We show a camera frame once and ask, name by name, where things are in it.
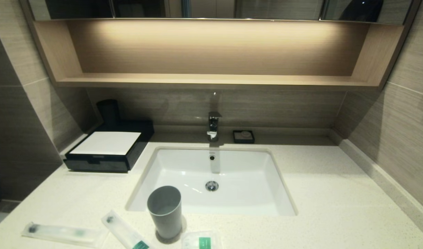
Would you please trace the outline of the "black drawer amenity box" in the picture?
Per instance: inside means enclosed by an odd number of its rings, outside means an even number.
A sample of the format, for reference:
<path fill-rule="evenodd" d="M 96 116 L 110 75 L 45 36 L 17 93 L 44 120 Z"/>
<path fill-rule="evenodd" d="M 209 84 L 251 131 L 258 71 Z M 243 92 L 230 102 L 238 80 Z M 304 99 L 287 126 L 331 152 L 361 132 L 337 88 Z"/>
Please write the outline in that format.
<path fill-rule="evenodd" d="M 131 170 L 124 156 L 88 156 L 64 159 L 69 170 L 76 172 L 114 172 L 127 173 Z"/>

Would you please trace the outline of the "clear toothbrush packet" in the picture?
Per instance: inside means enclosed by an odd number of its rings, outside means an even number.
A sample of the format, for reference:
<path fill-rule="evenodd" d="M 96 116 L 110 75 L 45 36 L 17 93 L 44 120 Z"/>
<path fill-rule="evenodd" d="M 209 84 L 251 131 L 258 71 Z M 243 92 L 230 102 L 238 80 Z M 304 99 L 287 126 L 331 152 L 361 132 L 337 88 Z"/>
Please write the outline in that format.
<path fill-rule="evenodd" d="M 109 231 L 106 229 L 86 229 L 56 225 L 40 225 L 30 222 L 21 235 L 64 244 L 100 248 L 106 240 Z"/>

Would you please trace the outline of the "black amenity box housing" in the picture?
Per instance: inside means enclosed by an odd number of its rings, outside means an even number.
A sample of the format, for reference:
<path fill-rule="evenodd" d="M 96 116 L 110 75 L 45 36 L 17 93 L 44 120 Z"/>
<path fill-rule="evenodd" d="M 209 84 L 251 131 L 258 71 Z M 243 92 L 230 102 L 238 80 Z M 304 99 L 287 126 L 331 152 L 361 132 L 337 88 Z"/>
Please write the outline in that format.
<path fill-rule="evenodd" d="M 140 132 L 141 135 L 135 142 L 135 144 L 130 148 L 126 155 L 107 155 L 107 156 L 124 156 L 129 165 L 130 170 L 134 167 L 137 159 L 144 151 L 147 143 L 150 141 L 152 135 L 154 134 L 153 123 L 151 120 L 121 120 L 119 125 L 116 127 L 108 127 L 104 124 L 98 126 L 94 129 L 90 134 L 88 134 L 84 139 L 86 139 L 89 135 L 93 134 L 93 132 Z M 83 140 L 77 143 L 74 147 L 72 147 L 68 152 L 64 154 L 64 159 L 69 158 L 80 158 L 80 157 L 88 157 L 88 156 L 97 156 L 97 155 L 72 155 L 70 151 L 79 145 Z"/>

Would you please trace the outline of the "white board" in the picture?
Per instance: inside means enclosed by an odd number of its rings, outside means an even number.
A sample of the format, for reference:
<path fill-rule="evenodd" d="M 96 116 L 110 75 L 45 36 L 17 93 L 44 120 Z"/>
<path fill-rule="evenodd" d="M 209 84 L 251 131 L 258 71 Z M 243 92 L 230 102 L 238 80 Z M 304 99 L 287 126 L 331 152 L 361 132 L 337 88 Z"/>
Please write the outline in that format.
<path fill-rule="evenodd" d="M 140 132 L 93 132 L 70 151 L 72 155 L 126 155 Z"/>

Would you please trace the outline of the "chrome faucet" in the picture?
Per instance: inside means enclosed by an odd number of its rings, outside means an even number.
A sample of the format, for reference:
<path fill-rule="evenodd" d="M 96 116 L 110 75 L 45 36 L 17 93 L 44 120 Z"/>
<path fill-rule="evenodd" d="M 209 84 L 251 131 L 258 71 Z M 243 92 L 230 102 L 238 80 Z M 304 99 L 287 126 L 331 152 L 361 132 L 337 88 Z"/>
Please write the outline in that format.
<path fill-rule="evenodd" d="M 208 113 L 208 130 L 206 132 L 209 142 L 218 141 L 218 121 L 222 115 L 217 111 Z"/>

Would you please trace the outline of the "black soap dish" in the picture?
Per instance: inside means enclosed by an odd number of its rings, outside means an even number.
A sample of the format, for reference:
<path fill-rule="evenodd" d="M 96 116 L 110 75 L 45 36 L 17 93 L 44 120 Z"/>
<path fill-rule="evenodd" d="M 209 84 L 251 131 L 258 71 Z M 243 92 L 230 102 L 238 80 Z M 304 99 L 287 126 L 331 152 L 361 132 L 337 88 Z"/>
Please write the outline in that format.
<path fill-rule="evenodd" d="M 251 139 L 245 139 L 244 137 L 241 137 L 241 132 L 243 130 L 233 130 L 233 140 L 236 144 L 254 144 L 255 137 L 251 130 L 249 130 L 252 134 Z"/>

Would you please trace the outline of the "white sink basin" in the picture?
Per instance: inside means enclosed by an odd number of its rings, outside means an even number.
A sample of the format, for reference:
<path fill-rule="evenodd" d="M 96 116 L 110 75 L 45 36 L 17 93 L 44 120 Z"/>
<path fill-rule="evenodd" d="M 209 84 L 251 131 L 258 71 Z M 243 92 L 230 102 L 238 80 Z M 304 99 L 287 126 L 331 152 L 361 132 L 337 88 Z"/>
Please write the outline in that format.
<path fill-rule="evenodd" d="M 216 181 L 219 188 L 207 191 Z M 147 211 L 149 195 L 176 187 L 184 214 L 296 216 L 297 209 L 268 151 L 157 148 L 127 202 L 128 211 Z"/>

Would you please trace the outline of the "grey plastic cup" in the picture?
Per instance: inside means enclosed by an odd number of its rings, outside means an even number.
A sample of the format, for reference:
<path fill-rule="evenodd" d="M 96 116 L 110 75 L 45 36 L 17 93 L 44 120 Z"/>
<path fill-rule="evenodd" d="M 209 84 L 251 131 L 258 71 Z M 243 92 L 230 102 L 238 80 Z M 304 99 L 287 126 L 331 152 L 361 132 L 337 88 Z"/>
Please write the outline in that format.
<path fill-rule="evenodd" d="M 182 197 L 174 186 L 161 186 L 147 199 L 147 209 L 162 239 L 171 240 L 182 231 Z"/>

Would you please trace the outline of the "black cylindrical cup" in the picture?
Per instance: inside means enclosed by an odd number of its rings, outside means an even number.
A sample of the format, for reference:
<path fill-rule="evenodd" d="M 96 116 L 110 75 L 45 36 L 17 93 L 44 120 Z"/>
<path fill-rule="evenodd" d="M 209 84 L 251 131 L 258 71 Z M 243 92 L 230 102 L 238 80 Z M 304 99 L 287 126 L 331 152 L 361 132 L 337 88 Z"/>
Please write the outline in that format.
<path fill-rule="evenodd" d="M 116 127 L 121 121 L 118 101 L 115 99 L 106 99 L 98 101 L 96 107 L 101 115 L 103 124 L 108 127 Z"/>

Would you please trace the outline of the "packet with green square label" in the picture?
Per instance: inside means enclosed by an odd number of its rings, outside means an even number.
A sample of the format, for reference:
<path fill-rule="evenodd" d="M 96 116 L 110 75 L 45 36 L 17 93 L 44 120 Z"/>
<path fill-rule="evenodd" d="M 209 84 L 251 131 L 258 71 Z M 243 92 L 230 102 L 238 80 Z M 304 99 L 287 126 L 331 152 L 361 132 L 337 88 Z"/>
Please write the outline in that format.
<path fill-rule="evenodd" d="M 181 249 L 223 249 L 223 246 L 216 231 L 199 231 L 182 235 Z"/>

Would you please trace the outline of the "mirror cabinet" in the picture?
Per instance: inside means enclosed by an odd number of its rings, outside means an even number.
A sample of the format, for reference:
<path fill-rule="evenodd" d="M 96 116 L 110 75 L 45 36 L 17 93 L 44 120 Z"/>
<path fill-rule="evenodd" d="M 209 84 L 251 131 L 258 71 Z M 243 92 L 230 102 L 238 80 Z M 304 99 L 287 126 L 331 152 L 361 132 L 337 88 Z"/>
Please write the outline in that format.
<path fill-rule="evenodd" d="M 36 21 L 174 18 L 354 21 L 402 25 L 414 0 L 26 0 Z"/>

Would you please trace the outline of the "toothbrush packet with green label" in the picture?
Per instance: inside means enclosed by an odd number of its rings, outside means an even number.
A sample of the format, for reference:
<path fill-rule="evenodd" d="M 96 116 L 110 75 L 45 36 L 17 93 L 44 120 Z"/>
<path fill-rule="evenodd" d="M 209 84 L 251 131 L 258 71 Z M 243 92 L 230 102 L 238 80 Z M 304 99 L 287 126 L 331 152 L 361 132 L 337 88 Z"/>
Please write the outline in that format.
<path fill-rule="evenodd" d="M 101 221 L 126 249 L 155 249 L 115 211 L 108 212 Z"/>

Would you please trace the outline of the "wooden wall shelf niche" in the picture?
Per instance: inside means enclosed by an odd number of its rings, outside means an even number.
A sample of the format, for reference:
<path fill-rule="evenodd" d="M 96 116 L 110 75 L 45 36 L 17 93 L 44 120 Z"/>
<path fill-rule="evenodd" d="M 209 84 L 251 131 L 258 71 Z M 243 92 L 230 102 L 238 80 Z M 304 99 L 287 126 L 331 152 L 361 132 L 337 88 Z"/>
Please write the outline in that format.
<path fill-rule="evenodd" d="M 381 90 L 409 25 L 27 19 L 58 87 Z"/>

